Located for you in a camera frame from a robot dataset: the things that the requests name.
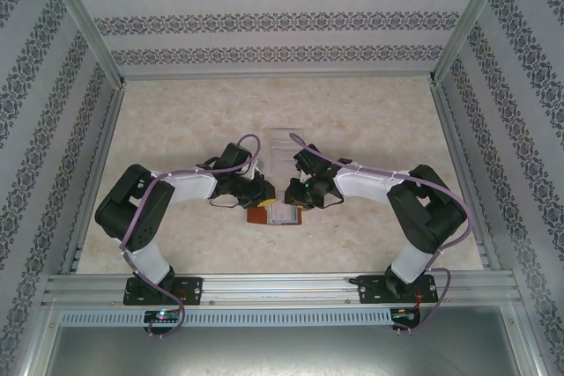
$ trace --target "striped wall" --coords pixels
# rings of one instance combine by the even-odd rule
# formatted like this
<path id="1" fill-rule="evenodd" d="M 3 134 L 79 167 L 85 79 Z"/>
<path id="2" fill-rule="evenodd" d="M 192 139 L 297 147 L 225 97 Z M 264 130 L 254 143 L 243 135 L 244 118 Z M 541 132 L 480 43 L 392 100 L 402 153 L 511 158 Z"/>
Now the striped wall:
<path id="1" fill-rule="evenodd" d="M 126 77 L 430 71 L 469 0 L 84 0 Z"/>
<path id="2" fill-rule="evenodd" d="M 505 269 L 564 374 L 564 0 L 488 0 L 442 81 Z"/>
<path id="3" fill-rule="evenodd" d="M 0 375 L 57 273 L 114 95 L 62 0 L 0 0 Z"/>

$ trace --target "patterned wallpaper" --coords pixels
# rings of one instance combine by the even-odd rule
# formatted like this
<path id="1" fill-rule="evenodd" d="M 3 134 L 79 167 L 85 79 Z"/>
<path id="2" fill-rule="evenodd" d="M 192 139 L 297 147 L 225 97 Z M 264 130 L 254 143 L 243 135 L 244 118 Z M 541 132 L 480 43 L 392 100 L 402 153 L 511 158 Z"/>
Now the patterned wallpaper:
<path id="1" fill-rule="evenodd" d="M 0 0 L 0 375 L 71 240 L 114 89 L 62 0 Z"/>
<path id="2" fill-rule="evenodd" d="M 84 0 L 126 77 L 431 70 L 469 0 Z"/>
<path id="3" fill-rule="evenodd" d="M 563 1 L 488 0 L 442 81 L 550 374 L 564 374 Z"/>

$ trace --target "black mounting bracket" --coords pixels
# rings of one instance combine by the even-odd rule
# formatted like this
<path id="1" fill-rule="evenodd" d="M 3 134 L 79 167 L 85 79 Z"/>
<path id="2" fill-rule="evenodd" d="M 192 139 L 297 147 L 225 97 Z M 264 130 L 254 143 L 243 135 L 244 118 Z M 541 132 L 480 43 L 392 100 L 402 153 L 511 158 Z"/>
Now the black mounting bracket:
<path id="1" fill-rule="evenodd" d="M 361 275 L 349 279 L 349 282 L 359 287 L 361 304 L 417 303 L 418 295 L 420 303 L 436 303 L 439 300 L 432 275 L 421 275 L 401 298 L 388 289 L 385 275 Z"/>
<path id="2" fill-rule="evenodd" d="M 176 276 L 169 292 L 178 297 L 185 306 L 199 306 L 202 298 L 203 279 L 201 277 Z M 169 297 L 149 287 L 137 277 L 130 277 L 125 285 L 123 303 L 126 306 L 177 306 Z"/>

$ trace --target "beige marble floor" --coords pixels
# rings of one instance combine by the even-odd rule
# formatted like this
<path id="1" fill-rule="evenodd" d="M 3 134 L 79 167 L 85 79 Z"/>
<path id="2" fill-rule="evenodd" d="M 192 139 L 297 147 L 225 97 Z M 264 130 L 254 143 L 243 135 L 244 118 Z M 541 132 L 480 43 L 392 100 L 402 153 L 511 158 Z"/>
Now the beige marble floor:
<path id="1" fill-rule="evenodd" d="M 160 81 L 128 84 L 96 205 L 132 163 L 192 167 L 248 132 L 263 139 L 268 170 L 275 128 L 304 128 L 306 141 L 323 152 L 364 166 L 428 164 L 458 191 L 424 77 Z M 359 198 L 311 210 L 303 225 L 284 227 L 247 224 L 244 210 L 194 200 L 170 206 L 157 237 L 181 273 L 377 271 L 404 244 L 391 207 Z M 481 269 L 474 239 L 448 250 L 437 265 Z M 130 273 L 115 241 L 93 220 L 78 273 Z"/>

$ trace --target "metal extrusion bar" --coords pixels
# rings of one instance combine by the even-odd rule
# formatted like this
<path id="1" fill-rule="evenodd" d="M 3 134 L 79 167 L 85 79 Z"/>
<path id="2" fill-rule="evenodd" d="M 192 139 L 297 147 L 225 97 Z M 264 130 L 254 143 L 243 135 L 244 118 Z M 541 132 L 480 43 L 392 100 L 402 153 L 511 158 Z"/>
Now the metal extrusion bar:
<path id="1" fill-rule="evenodd" d="M 200 306 L 210 308 L 349 308 L 361 305 L 357 286 L 349 278 L 363 274 L 198 275 L 204 279 Z M 446 277 L 433 273 L 437 290 Z M 51 276 L 42 308 L 128 309 L 122 303 L 127 275 Z M 522 301 L 513 273 L 506 270 L 453 271 L 445 306 L 506 306 Z M 379 307 L 412 306 L 381 304 Z"/>

